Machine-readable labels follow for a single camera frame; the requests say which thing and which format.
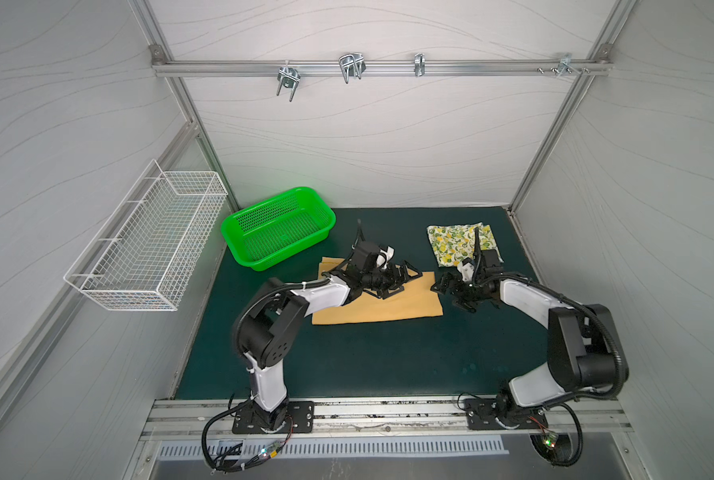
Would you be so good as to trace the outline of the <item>middle U-bolt clamp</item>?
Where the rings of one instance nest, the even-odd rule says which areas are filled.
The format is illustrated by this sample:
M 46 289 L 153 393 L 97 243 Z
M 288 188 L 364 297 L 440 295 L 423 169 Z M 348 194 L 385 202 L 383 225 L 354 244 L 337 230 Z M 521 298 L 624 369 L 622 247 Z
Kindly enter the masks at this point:
M 348 84 L 352 78 L 361 80 L 366 70 L 364 56 L 358 52 L 342 55 L 338 60 L 338 65 L 346 84 Z

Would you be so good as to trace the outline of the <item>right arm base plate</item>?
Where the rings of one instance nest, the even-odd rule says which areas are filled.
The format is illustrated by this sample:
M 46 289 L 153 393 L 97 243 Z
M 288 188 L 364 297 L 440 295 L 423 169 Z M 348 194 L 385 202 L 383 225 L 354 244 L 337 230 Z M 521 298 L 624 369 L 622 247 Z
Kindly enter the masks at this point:
M 469 430 L 540 430 L 548 426 L 537 408 L 495 398 L 465 398 L 462 407 Z

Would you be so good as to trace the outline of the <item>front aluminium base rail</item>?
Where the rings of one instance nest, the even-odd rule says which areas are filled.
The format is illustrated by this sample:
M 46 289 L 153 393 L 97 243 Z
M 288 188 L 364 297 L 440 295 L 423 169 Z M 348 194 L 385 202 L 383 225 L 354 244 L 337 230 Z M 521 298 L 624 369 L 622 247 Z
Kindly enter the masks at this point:
M 309 437 L 474 435 L 467 428 L 458 394 L 416 397 L 315 398 Z M 225 400 L 158 400 L 142 428 L 142 440 L 198 440 L 206 422 L 227 407 Z M 548 428 L 573 433 L 571 415 L 560 407 L 543 413 Z M 484 434 L 529 434 L 540 430 L 482 430 Z

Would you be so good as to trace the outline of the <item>lemon print skirt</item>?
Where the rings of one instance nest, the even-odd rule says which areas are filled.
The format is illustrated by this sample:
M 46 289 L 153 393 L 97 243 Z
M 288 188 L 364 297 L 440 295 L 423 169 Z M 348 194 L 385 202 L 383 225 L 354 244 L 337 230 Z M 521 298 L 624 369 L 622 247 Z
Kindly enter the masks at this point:
M 502 260 L 490 225 L 476 224 L 435 226 L 426 228 L 428 240 L 439 267 L 457 267 L 465 258 L 473 259 L 475 230 L 479 232 L 480 248 L 495 250 Z

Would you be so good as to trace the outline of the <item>small metal hook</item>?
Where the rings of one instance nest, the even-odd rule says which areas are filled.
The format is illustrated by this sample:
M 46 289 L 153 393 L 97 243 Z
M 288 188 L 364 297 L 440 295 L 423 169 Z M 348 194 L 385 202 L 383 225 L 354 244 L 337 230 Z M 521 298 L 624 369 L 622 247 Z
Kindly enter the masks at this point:
M 423 77 L 426 71 L 426 59 L 423 53 L 417 53 L 414 56 L 414 75 Z

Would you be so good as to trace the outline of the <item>u-bolt clamp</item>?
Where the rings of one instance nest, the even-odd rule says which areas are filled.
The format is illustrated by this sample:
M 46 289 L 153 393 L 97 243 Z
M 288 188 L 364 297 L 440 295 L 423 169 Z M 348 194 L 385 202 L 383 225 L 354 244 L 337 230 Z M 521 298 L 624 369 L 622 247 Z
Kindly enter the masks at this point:
M 301 76 L 297 69 L 290 66 L 280 67 L 277 74 L 276 95 L 279 96 L 283 90 L 288 90 L 288 101 L 292 102 L 300 81 Z
M 366 70 L 364 56 L 358 52 L 342 55 L 338 60 L 338 65 L 346 84 L 348 84 L 352 78 L 361 80 Z

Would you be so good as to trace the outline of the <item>white vent strip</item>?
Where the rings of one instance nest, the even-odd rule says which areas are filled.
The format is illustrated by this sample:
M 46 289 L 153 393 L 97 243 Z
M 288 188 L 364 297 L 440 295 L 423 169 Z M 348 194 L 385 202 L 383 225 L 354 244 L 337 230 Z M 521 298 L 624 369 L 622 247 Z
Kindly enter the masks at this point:
M 241 454 L 229 456 L 250 458 L 271 445 L 270 439 L 211 440 L 208 452 L 215 457 L 236 444 Z M 453 458 L 466 456 L 509 455 L 500 435 L 418 436 L 418 437 L 293 437 L 278 454 L 281 459 L 325 458 Z M 157 454 L 159 461 L 203 460 L 197 441 L 163 441 Z

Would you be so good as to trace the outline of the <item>right bolt bracket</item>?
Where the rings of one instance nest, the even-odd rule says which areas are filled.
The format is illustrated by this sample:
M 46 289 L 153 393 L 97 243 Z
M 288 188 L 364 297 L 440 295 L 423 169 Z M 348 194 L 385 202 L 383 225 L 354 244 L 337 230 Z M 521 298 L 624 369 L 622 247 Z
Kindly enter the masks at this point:
M 590 74 L 590 70 L 586 67 L 577 67 L 573 63 L 573 58 L 570 54 L 561 57 L 557 64 L 551 68 L 544 69 L 539 67 L 537 72 L 541 75 L 552 75 L 555 78 L 563 76 L 581 77 Z

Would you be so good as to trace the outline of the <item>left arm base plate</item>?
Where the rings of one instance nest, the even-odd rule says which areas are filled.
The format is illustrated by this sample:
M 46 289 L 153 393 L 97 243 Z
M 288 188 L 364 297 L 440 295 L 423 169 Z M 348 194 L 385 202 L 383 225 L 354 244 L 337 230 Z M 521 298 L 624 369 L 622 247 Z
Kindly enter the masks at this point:
M 251 402 L 236 413 L 232 433 L 235 435 L 311 433 L 313 422 L 312 401 L 286 400 L 271 412 L 263 410 L 256 402 Z

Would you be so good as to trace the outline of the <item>horizontal aluminium rail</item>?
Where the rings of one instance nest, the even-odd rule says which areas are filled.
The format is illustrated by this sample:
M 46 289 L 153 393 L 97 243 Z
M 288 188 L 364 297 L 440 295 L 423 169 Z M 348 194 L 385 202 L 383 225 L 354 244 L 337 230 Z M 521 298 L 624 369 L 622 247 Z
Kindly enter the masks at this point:
M 435 60 L 426 59 L 426 77 L 457 76 L 552 76 L 541 75 L 539 67 L 548 69 L 559 59 L 539 60 Z M 607 61 L 573 59 L 577 67 L 586 67 L 592 76 L 607 75 L 614 64 Z M 365 60 L 365 77 L 416 77 L 414 59 Z M 300 76 L 340 77 L 336 60 L 288 60 L 288 61 L 170 61 L 154 65 L 158 77 L 206 78 L 206 77 L 257 77 L 275 78 L 280 67 L 290 66 Z

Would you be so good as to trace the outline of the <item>left U-bolt clamp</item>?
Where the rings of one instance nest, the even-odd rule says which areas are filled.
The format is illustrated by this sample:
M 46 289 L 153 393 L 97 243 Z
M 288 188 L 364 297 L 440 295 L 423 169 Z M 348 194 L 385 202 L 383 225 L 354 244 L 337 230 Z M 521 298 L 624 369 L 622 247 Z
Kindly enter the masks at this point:
M 277 74 L 276 95 L 279 96 L 283 90 L 288 90 L 288 101 L 292 102 L 300 81 L 301 76 L 297 69 L 290 66 L 280 67 Z

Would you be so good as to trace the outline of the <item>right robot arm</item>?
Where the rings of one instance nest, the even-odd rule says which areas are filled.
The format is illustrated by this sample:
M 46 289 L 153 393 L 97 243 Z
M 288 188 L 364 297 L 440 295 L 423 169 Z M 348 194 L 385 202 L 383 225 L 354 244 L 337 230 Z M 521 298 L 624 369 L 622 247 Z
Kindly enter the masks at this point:
M 569 400 L 614 399 L 628 380 L 627 359 L 607 307 L 581 304 L 525 275 L 505 272 L 493 250 L 464 259 L 431 290 L 452 295 L 453 304 L 470 313 L 486 300 L 515 308 L 545 329 L 545 362 L 509 380 L 490 406 L 490 414 L 507 429 Z

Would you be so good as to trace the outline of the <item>green plastic basket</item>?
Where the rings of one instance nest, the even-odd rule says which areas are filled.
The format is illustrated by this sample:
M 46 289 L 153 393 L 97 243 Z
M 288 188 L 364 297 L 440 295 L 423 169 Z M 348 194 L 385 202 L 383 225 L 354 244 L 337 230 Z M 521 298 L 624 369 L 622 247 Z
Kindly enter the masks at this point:
M 314 189 L 297 187 L 230 215 L 221 234 L 239 265 L 261 272 L 325 240 L 335 224 Z

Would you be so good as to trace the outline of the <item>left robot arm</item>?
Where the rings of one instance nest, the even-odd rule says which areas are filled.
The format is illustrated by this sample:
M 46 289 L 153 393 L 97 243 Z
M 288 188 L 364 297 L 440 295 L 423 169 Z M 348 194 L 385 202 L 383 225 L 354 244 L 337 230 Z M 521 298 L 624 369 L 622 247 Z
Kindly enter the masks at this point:
M 318 280 L 288 283 L 272 278 L 258 290 L 232 332 L 233 348 L 250 375 L 255 407 L 272 413 L 287 404 L 283 360 L 305 318 L 346 306 L 363 294 L 387 300 L 423 277 L 409 262 L 393 258 L 392 248 L 358 239 L 349 255 Z

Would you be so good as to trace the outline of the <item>yellow skirt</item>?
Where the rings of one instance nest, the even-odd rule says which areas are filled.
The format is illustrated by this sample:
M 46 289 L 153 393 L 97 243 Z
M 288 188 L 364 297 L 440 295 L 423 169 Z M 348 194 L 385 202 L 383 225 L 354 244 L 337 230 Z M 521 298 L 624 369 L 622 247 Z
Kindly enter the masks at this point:
M 348 305 L 314 313 L 311 323 L 329 326 L 440 317 L 443 307 L 438 294 L 431 290 L 435 281 L 434 272 L 424 272 L 421 278 L 405 284 L 405 290 L 397 295 L 381 300 L 363 293 Z

